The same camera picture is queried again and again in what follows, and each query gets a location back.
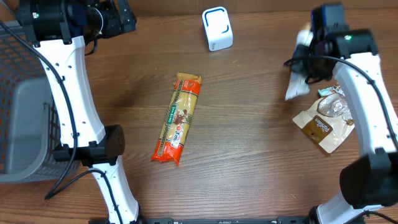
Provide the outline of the red orange spaghetti pack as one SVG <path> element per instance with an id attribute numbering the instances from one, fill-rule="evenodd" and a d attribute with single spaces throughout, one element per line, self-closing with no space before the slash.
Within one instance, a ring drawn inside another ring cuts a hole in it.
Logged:
<path id="1" fill-rule="evenodd" d="M 152 159 L 179 164 L 200 94 L 201 76 L 178 73 Z"/>

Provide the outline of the beige bread snack bag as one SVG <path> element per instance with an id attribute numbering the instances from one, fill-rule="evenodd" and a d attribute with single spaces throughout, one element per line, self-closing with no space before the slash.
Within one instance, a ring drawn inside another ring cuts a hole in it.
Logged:
<path id="1" fill-rule="evenodd" d="M 331 154 L 355 128 L 348 103 L 339 83 L 331 86 L 335 93 L 320 97 L 293 122 L 325 152 Z"/>

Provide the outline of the teal tissue wipes pack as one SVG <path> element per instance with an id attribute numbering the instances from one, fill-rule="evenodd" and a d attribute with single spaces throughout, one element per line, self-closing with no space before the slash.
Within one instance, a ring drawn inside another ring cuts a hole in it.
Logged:
<path id="1" fill-rule="evenodd" d="M 325 96 L 329 96 L 331 94 L 334 94 L 335 91 L 332 87 L 328 87 L 328 88 L 324 88 L 321 90 L 318 90 L 318 94 L 320 95 L 320 97 L 325 97 Z"/>

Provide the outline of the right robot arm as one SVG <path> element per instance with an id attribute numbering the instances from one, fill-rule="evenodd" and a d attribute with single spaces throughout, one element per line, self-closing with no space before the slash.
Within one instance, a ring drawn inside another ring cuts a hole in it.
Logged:
<path id="1" fill-rule="evenodd" d="M 309 79 L 334 77 L 345 95 L 358 134 L 359 159 L 340 173 L 340 191 L 313 207 L 306 223 L 363 223 L 363 217 L 397 204 L 397 115 L 381 74 L 369 30 L 297 35 L 284 64 Z"/>

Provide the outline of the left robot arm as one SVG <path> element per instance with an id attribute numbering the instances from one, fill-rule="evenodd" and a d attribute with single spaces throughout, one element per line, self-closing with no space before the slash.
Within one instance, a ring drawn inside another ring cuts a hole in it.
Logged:
<path id="1" fill-rule="evenodd" d="M 132 32 L 137 19 L 126 0 L 22 0 L 17 20 L 23 44 L 45 70 L 60 122 L 56 161 L 87 166 L 108 208 L 109 223 L 137 223 L 139 204 L 124 172 L 125 137 L 102 124 L 86 73 L 86 46 Z"/>

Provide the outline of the white cream tube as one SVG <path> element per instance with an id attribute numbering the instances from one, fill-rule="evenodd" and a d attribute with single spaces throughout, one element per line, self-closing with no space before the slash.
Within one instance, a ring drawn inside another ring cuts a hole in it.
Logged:
<path id="1" fill-rule="evenodd" d="M 313 39 L 313 33 L 310 30 L 301 30 L 296 39 L 294 57 L 299 54 L 306 54 L 306 48 L 310 46 Z M 291 68 L 289 85 L 285 94 L 285 100 L 291 100 L 296 96 L 306 95 L 310 89 L 307 83 L 305 83 L 304 72 L 295 72 Z"/>

